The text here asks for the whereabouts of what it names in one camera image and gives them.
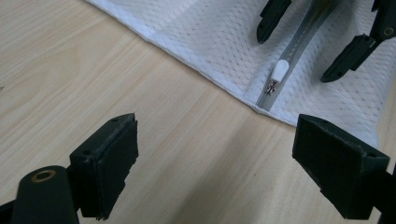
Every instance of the white perforated fabric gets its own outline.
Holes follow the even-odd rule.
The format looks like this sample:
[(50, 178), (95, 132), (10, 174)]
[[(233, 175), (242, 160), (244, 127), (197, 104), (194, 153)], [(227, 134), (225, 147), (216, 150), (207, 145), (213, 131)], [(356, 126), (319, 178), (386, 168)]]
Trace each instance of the white perforated fabric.
[(373, 0), (344, 0), (323, 23), (268, 112), (255, 104), (311, 1), (293, 1), (269, 40), (258, 44), (262, 0), (87, 0), (199, 71), (258, 113), (296, 125), (299, 114), (333, 122), (377, 147), (376, 125), (396, 71), (396, 41), (356, 71), (319, 82), (354, 35), (369, 34)]

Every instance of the wooden table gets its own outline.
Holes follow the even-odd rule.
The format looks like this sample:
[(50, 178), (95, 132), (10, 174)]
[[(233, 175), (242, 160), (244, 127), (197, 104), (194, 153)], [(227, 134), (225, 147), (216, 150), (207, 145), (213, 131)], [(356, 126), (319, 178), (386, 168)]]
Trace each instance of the wooden table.
[[(20, 179), (135, 112), (140, 156), (106, 223), (346, 221), (291, 157), (295, 128), (256, 114), (81, 0), (0, 1), (0, 204)], [(396, 87), (379, 125), (396, 158)], [(81, 223), (96, 223), (80, 218)]]

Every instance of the zipper teeth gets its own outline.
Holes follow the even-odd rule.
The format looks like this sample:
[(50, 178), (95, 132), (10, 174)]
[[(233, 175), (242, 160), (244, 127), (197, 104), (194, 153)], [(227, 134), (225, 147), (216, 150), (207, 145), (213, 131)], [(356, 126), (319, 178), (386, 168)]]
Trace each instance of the zipper teeth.
[(283, 88), (283, 85), (289, 78), (291, 71), (294, 69), (295, 64), (297, 64), (301, 55), (303, 54), (304, 49), (309, 44), (310, 40), (315, 35), (321, 24), (326, 20), (326, 18), (330, 15), (332, 10), (340, 1), (341, 0), (312, 1), (299, 29), (279, 58), (279, 60), (286, 60), (290, 64), (287, 74), (284, 76), (281, 83), (279, 83), (277, 90), (270, 95), (266, 93), (267, 85), (269, 83), (268, 80), (271, 79), (269, 76), (256, 105), (258, 105), (260, 108), (270, 110), (276, 97)]

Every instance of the black plastic part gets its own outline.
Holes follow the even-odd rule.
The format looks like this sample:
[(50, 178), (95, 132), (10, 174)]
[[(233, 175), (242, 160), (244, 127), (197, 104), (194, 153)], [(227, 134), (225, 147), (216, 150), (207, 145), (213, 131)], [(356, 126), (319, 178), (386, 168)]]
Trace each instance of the black plastic part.
[(18, 188), (10, 223), (78, 223), (66, 169), (48, 166), (26, 175)]
[(79, 146), (68, 168), (84, 217), (107, 219), (138, 157), (134, 114), (116, 117)]
[(262, 21), (257, 27), (257, 40), (264, 43), (275, 30), (282, 16), (291, 4), (291, 0), (270, 0), (262, 10)]
[(349, 69), (356, 71), (379, 44), (380, 42), (368, 35), (355, 36), (326, 70), (320, 81), (332, 82), (343, 77)]
[(369, 218), (387, 155), (327, 120), (300, 115), (292, 157), (344, 218)]
[(15, 201), (0, 206), (0, 224), (8, 224), (11, 221), (12, 210)]
[(396, 166), (393, 175), (383, 173), (377, 179), (375, 207), (382, 212), (379, 224), (396, 223)]
[(396, 1), (375, 0), (373, 11), (378, 11), (370, 36), (385, 41), (396, 36)]

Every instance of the metal rivet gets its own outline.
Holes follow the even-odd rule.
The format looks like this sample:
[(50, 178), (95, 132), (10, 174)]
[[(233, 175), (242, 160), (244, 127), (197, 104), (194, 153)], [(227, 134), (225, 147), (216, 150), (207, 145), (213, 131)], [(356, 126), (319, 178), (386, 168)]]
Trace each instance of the metal rivet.
[(384, 31), (384, 35), (393, 35), (393, 28), (392, 27), (388, 27), (387, 29), (385, 29)]
[(32, 177), (32, 182), (41, 183), (53, 178), (55, 175), (56, 175), (56, 171), (54, 170), (41, 171)]

